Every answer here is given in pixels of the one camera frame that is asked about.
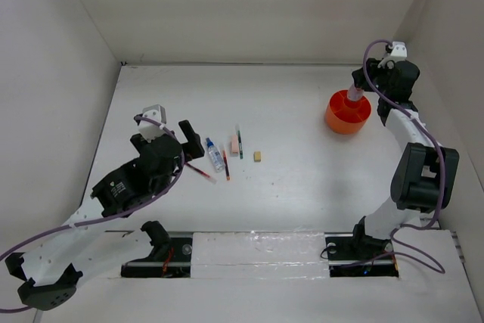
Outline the pink capped clear tube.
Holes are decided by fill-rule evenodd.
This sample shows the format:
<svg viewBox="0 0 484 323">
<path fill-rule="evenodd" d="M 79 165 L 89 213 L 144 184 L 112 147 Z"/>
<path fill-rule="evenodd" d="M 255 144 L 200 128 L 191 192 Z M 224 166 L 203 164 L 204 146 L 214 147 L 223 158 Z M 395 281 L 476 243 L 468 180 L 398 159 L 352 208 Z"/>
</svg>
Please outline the pink capped clear tube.
<svg viewBox="0 0 484 323">
<path fill-rule="evenodd" d="M 363 89 L 360 89 L 355 87 L 354 85 L 351 85 L 347 91 L 346 97 L 350 102 L 355 104 L 362 99 L 364 93 L 365 91 Z"/>
</svg>

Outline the pink eraser block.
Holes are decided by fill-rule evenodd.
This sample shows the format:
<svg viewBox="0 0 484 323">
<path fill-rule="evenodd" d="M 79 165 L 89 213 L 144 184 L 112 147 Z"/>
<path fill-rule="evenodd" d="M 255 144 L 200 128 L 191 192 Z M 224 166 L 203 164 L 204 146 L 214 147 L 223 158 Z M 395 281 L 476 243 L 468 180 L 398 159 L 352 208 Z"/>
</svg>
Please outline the pink eraser block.
<svg viewBox="0 0 484 323">
<path fill-rule="evenodd" d="M 240 153 L 238 137 L 236 135 L 231 136 L 230 153 L 232 156 L 236 156 Z"/>
</svg>

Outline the green pen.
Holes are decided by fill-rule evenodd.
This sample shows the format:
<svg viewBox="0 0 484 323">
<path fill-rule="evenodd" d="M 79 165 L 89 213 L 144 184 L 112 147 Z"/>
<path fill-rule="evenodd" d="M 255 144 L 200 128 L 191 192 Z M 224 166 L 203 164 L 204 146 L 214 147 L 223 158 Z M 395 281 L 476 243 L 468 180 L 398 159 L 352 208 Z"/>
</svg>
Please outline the green pen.
<svg viewBox="0 0 484 323">
<path fill-rule="evenodd" d="M 238 124 L 236 125 L 235 130 L 236 130 L 236 136 L 237 136 L 239 158 L 242 160 L 244 158 L 244 149 L 243 149 L 243 143 L 241 138 L 240 126 Z"/>
</svg>

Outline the small tan eraser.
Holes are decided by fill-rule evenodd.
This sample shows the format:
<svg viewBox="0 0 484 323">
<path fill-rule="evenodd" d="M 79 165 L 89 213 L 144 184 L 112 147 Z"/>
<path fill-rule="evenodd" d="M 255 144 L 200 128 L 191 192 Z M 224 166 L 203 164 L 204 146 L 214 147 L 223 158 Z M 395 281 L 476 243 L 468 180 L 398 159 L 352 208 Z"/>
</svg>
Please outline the small tan eraser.
<svg viewBox="0 0 484 323">
<path fill-rule="evenodd" d="M 253 159 L 255 162 L 260 162 L 262 160 L 262 153 L 260 151 L 255 151 L 253 153 Z"/>
</svg>

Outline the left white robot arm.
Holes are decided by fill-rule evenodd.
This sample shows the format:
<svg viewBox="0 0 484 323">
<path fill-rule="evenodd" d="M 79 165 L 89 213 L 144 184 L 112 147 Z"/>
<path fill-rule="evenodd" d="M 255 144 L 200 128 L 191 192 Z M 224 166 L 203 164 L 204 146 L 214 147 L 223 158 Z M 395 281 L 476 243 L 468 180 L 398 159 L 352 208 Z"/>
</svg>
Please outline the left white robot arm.
<svg viewBox="0 0 484 323">
<path fill-rule="evenodd" d="M 44 231 L 1 255 L 10 275 L 20 279 L 18 310 L 52 310 L 105 270 L 141 259 L 169 270 L 176 248 L 157 220 L 124 231 L 127 219 L 148 207 L 177 183 L 187 162 L 204 156 L 200 136 L 187 120 L 179 127 L 181 143 L 162 122 L 137 115 L 153 138 L 139 132 L 130 138 L 138 157 L 109 172 L 88 200 L 61 226 Z"/>
</svg>

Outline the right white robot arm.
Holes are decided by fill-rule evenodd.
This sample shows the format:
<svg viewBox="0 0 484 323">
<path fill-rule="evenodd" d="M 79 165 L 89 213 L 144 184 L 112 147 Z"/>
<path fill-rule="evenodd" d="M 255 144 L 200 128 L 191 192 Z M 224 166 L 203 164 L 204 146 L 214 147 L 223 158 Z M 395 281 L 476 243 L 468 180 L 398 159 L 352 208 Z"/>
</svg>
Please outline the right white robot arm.
<svg viewBox="0 0 484 323">
<path fill-rule="evenodd" d="M 416 218 L 430 213 L 433 226 L 448 206 L 455 183 L 459 153 L 445 148 L 420 121 L 411 101 L 420 76 L 410 61 L 369 58 L 352 73 L 356 89 L 378 94 L 377 114 L 396 137 L 402 156 L 392 177 L 389 199 L 355 225 L 349 249 L 356 259 L 371 259 L 392 243 L 392 237 Z"/>
</svg>

